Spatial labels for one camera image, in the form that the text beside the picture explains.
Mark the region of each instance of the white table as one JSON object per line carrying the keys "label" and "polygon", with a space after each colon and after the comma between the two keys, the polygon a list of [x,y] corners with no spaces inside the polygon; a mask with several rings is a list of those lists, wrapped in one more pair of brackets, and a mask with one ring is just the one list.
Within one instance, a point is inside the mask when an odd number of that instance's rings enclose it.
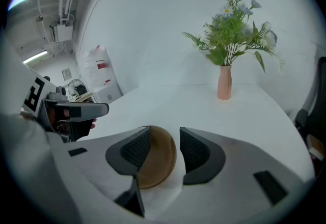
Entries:
{"label": "white table", "polygon": [[70,102],[81,103],[81,102],[85,101],[87,98],[92,97],[92,95],[93,95],[92,92],[86,92],[86,93],[82,94],[81,96],[72,98],[70,100]]}
{"label": "white table", "polygon": [[[303,181],[314,177],[305,144],[277,103],[257,85],[233,85],[230,100],[219,100],[216,86],[185,85],[137,88],[110,104],[88,136],[93,139],[145,125],[166,129],[179,148],[179,128],[190,127],[246,141],[263,149]],[[145,216],[155,219],[178,195],[185,174],[182,153],[170,177],[142,190]]]}

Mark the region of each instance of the black chair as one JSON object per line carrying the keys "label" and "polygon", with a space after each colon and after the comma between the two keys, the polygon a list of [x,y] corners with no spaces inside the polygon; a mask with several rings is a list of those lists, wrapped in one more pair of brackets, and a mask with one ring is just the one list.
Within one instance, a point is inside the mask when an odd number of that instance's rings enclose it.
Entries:
{"label": "black chair", "polygon": [[318,93],[314,108],[310,114],[301,109],[295,117],[295,126],[306,142],[308,134],[313,135],[326,146],[326,57],[318,61]]}

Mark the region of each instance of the wooden bowl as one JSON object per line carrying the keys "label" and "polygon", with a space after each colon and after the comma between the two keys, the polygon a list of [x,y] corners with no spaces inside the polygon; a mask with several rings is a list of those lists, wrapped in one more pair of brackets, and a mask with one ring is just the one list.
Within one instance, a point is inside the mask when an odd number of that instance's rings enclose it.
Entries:
{"label": "wooden bowl", "polygon": [[149,189],[166,180],[177,160],[172,136],[163,128],[150,128],[151,149],[137,174],[139,189]]}

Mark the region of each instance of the artificial flower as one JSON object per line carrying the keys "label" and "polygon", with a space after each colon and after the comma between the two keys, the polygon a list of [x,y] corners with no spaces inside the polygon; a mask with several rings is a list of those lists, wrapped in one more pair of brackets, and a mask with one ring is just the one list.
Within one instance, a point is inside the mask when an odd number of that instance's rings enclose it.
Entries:
{"label": "artificial flower", "polygon": [[223,6],[223,8],[221,8],[221,12],[224,17],[229,17],[233,14],[232,8],[227,5]]}
{"label": "artificial flower", "polygon": [[238,6],[239,11],[241,11],[244,15],[253,15],[253,12],[250,11],[248,7],[245,6],[245,4],[240,4]]}
{"label": "artificial flower", "polygon": [[273,50],[276,47],[276,43],[277,36],[273,31],[267,32],[265,37],[261,41],[261,44],[270,50]]}
{"label": "artificial flower", "polygon": [[253,28],[245,25],[243,26],[241,32],[244,36],[251,36],[253,34]]}
{"label": "artificial flower", "polygon": [[251,0],[251,6],[255,9],[261,8],[261,5],[256,0]]}
{"label": "artificial flower", "polygon": [[221,20],[223,17],[223,14],[216,14],[213,19]]}

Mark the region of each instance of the green leaves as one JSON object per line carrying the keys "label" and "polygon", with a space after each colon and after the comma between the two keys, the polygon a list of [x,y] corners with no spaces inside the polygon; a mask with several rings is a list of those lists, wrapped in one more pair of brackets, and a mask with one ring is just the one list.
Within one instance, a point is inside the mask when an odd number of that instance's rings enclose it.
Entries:
{"label": "green leaves", "polygon": [[266,36],[266,34],[267,34],[267,32],[270,30],[270,23],[268,23],[268,22],[265,22],[262,26],[261,26],[261,30],[260,30],[260,32],[258,33],[258,37],[260,38],[260,39],[263,39],[265,36]]}
{"label": "green leaves", "polygon": [[258,34],[258,29],[256,28],[254,21],[253,21],[253,27],[254,27],[254,29],[253,29],[253,35]]}
{"label": "green leaves", "polygon": [[255,57],[258,60],[259,64],[261,65],[261,68],[264,70],[264,73],[266,73],[263,58],[261,57],[261,55],[258,51],[255,52]]}
{"label": "green leaves", "polygon": [[243,32],[239,32],[238,35],[235,37],[234,44],[243,44],[245,42],[251,41],[251,36],[245,35]]}
{"label": "green leaves", "polygon": [[243,54],[245,54],[245,53],[246,53],[246,52],[244,52],[244,51],[238,51],[238,52],[234,53],[234,55],[233,55],[232,58],[237,57],[237,56],[239,56],[239,55],[243,55]]}
{"label": "green leaves", "polygon": [[218,46],[215,49],[210,49],[209,50],[210,54],[207,54],[207,58],[209,58],[213,64],[215,65],[222,65],[226,56],[227,56],[227,51],[223,46]]}
{"label": "green leaves", "polygon": [[208,50],[208,46],[205,42],[201,41],[200,38],[195,37],[194,35],[187,33],[187,32],[182,32],[182,34],[186,37],[191,39],[192,41],[195,42],[195,44],[199,47],[200,50]]}

